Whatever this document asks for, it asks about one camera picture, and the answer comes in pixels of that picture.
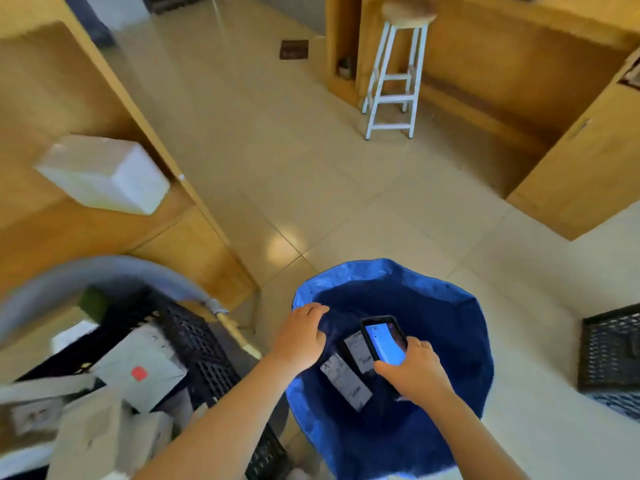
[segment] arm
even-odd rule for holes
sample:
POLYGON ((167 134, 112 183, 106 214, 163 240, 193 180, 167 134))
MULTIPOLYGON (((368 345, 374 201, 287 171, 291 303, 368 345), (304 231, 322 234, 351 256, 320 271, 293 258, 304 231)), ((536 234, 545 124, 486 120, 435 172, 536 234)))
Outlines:
POLYGON ((228 394, 190 425, 135 476, 135 480, 237 480, 284 389, 322 354, 318 331, 327 306, 295 309, 268 354, 228 394))
POLYGON ((456 395, 428 342, 407 337, 404 362, 374 368, 400 394, 424 409, 449 445, 465 480, 527 480, 469 406, 456 395))

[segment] stool leg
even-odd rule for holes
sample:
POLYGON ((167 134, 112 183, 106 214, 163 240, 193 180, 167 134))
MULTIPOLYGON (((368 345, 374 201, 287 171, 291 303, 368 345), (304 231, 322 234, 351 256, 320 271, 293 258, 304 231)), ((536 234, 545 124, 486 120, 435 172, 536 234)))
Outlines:
MULTIPOLYGON (((413 29, 413 35, 411 37, 411 52, 409 53, 409 67, 414 66, 415 68, 415 48, 418 45, 418 32, 420 29, 413 29)), ((411 89, 411 71, 409 72, 409 77, 406 79, 406 85, 404 87, 404 94, 410 94, 409 90, 411 89)), ((402 112, 406 112, 406 106, 409 104, 409 101, 405 101, 402 103, 402 112)))
POLYGON ((382 61, 382 70, 380 71, 380 79, 378 80, 378 86, 376 87, 376 95, 373 97, 373 107, 371 108, 371 116, 369 117, 369 126, 367 126, 367 134, 364 139, 369 139, 371 137, 373 120, 375 119, 376 111, 378 110, 380 94, 382 93, 382 86, 384 85, 385 76, 387 75, 387 66, 389 64, 389 57, 391 56, 391 49, 394 47, 395 38, 396 28, 392 25, 391 30, 389 30, 389 39, 387 40, 387 48, 385 49, 385 59, 382 61))
POLYGON ((371 97, 371 92, 373 91, 373 83, 376 81, 376 69, 380 70, 380 59, 382 58, 382 49, 385 47, 385 42, 387 41, 387 35, 389 33, 389 22, 385 22, 385 26, 382 29, 382 35, 380 37, 380 44, 378 45, 378 51, 376 52, 376 61, 373 63, 373 70, 371 71, 371 77, 369 78, 369 88, 367 89, 367 95, 364 98, 364 103, 362 104, 362 113, 367 113, 367 108, 369 107, 369 98, 371 97))
POLYGON ((422 64, 424 64, 424 48, 427 45, 428 25, 420 28, 420 49, 418 51, 418 63, 415 65, 415 86, 413 88, 413 100, 411 101, 411 123, 409 128, 409 138, 413 138, 415 128, 415 115, 418 112, 418 95, 420 94, 420 80, 422 79, 422 64))

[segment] receipt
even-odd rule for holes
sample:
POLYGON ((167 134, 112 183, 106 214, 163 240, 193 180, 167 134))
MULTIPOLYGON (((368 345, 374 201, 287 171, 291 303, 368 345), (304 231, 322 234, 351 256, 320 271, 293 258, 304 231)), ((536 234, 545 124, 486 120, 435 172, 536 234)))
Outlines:
POLYGON ((369 352, 369 348, 364 341, 361 331, 344 339, 344 343, 347 344, 349 352, 351 352, 351 356, 356 361, 361 373, 364 374, 373 369, 373 357, 371 356, 371 352, 369 352))
POLYGON ((356 411, 360 411, 370 400, 371 391, 342 360, 340 355, 333 354, 320 366, 320 369, 356 411))

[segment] doormat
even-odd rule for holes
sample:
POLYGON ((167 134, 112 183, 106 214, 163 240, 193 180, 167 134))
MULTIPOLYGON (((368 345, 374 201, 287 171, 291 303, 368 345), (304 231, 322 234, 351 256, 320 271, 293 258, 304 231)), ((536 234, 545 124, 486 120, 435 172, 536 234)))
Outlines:
POLYGON ((280 46, 280 59, 283 61, 308 59, 309 40, 283 40, 280 46))

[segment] red sticker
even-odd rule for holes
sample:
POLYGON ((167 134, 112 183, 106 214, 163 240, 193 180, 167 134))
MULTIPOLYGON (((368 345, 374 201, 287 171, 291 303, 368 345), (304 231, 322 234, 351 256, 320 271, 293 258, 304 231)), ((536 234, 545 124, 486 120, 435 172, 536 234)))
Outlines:
POLYGON ((137 365, 131 370, 131 375, 133 376, 133 379, 140 382, 146 379, 149 374, 144 367, 137 365))

